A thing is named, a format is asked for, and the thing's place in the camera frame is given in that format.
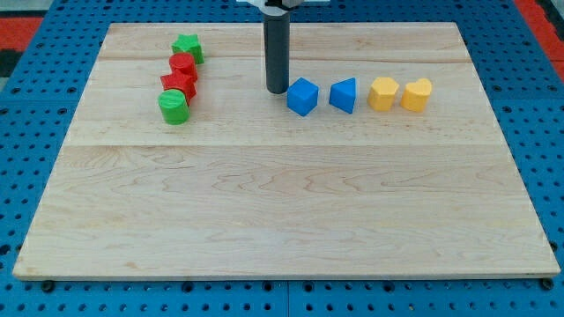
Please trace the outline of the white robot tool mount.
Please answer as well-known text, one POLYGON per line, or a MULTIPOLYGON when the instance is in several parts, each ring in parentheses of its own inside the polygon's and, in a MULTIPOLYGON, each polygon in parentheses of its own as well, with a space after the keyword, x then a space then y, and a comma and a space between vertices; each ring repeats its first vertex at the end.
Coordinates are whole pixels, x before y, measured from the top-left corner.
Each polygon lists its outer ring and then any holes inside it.
POLYGON ((260 11, 291 11, 302 5, 329 5, 330 0, 236 0, 238 5, 251 5, 260 11))

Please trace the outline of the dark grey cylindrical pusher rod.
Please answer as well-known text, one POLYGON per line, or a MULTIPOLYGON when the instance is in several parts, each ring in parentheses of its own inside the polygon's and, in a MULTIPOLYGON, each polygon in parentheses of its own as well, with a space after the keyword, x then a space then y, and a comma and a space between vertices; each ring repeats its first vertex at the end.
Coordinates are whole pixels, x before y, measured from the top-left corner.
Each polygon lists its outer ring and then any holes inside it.
POLYGON ((266 88, 274 94, 285 93, 289 86, 290 12, 264 14, 263 38, 266 88))

